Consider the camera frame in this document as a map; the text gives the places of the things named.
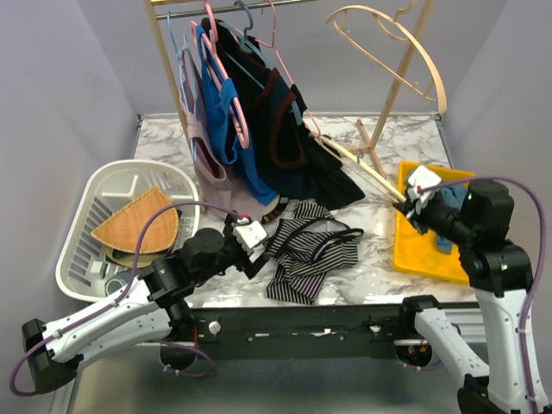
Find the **hanger hook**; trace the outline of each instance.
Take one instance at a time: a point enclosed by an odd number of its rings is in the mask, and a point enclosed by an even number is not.
[[[249,18],[249,26],[243,29],[243,38],[248,38],[248,31],[253,28],[253,15],[251,14],[251,10],[249,7],[242,1],[242,0],[235,0],[234,6],[241,6],[242,9],[245,10],[245,12],[248,14]]]

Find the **white laundry basket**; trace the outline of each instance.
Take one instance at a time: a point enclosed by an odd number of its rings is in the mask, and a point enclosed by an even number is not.
[[[116,161],[90,177],[55,270],[56,281],[65,295],[86,302],[97,302],[105,297],[105,281],[127,268],[106,261],[103,245],[91,236],[91,232],[153,185],[173,202],[198,200],[198,190],[191,179],[163,162]],[[182,247],[199,225],[198,206],[179,210],[182,214],[176,248]]]

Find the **gray wall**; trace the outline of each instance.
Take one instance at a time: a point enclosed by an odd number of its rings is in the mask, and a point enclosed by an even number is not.
[[[8,390],[21,325],[76,309],[55,262],[86,180],[132,154],[137,121],[74,0],[1,2],[0,55],[0,412],[46,413],[52,395]],[[32,389],[27,366],[19,379]]]
[[[549,223],[552,222],[550,16],[549,0],[510,0],[443,120],[456,166],[481,174],[504,174],[528,183],[540,194]],[[520,191],[515,190],[513,194],[516,214],[511,238],[528,248],[534,260],[538,247],[535,207]],[[541,375],[550,394],[552,279],[549,269],[550,265],[545,267],[543,283],[536,295],[534,321]]]
[[[135,111],[175,112],[141,1],[78,0],[78,3]],[[213,6],[230,3],[233,2],[211,1]],[[280,52],[312,110],[378,111],[385,102],[392,82],[391,76],[358,53],[331,25],[323,24],[331,12],[351,3],[370,5],[392,15],[398,7],[404,7],[406,1],[318,0],[277,8]],[[421,3],[416,2],[416,14]],[[196,9],[201,7],[200,4],[173,5],[170,10]],[[423,44],[442,73],[451,97],[504,4],[505,0],[437,2]],[[243,12],[219,16],[238,28],[245,27],[248,22]],[[412,20],[404,20],[406,27],[413,27]],[[254,21],[255,29],[251,33],[261,39],[269,39],[272,27],[270,10],[265,10],[263,15],[259,10],[254,10]],[[174,33],[178,34],[178,41],[182,33],[190,33],[188,22],[186,19],[174,21]],[[353,37],[375,56],[392,67],[398,65],[405,46],[388,39],[371,15],[365,12],[351,15],[348,26],[352,29]],[[161,27],[168,50],[172,51],[166,22],[162,22]],[[415,59],[411,75],[424,88],[430,76],[422,63],[421,59]],[[394,110],[434,111],[436,107],[410,91],[402,91]]]

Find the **blue shirt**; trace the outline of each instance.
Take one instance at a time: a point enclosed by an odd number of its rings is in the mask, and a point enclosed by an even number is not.
[[[242,148],[237,135],[234,135],[232,142],[227,142],[229,125],[232,123],[230,105],[233,99],[238,97],[238,93],[230,78],[221,83],[220,93],[216,88],[204,60],[203,33],[205,33],[204,29],[200,25],[197,25],[196,36],[198,38],[198,51],[201,60],[201,79],[207,115],[207,132],[209,133],[209,141],[213,154],[221,163],[233,166],[235,174],[247,183],[251,195],[264,205],[268,205],[278,196],[278,193],[269,187],[257,173],[253,139],[249,137],[249,146],[247,148]],[[207,59],[209,59],[219,79],[222,78],[212,56],[208,52]]]

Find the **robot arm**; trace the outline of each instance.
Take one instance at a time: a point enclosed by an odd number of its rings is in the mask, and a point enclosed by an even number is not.
[[[50,323],[37,319],[25,323],[22,331],[26,351],[44,338],[53,337],[28,358],[36,393],[60,388],[107,354],[177,335],[180,330],[190,331],[194,320],[184,298],[232,266],[253,278],[267,258],[262,255],[251,262],[249,255],[266,238],[260,223],[229,217],[223,235],[214,229],[200,229],[180,250],[156,260],[141,272],[120,302],[115,299],[123,290],[69,317]],[[96,315],[106,305],[109,309]],[[86,322],[60,335],[77,321]]]
[[[475,289],[485,324],[489,366],[462,340],[434,298],[404,301],[407,329],[423,336],[454,376],[462,413],[552,412],[538,372],[530,314],[524,332],[530,358],[522,358],[519,322],[533,278],[528,255],[505,239],[513,200],[504,185],[473,181],[456,210],[443,202],[440,193],[422,190],[440,181],[426,167],[418,167],[407,179],[406,203],[396,207],[419,233],[433,229],[458,245],[461,266]],[[531,372],[534,401],[527,397],[524,369]]]

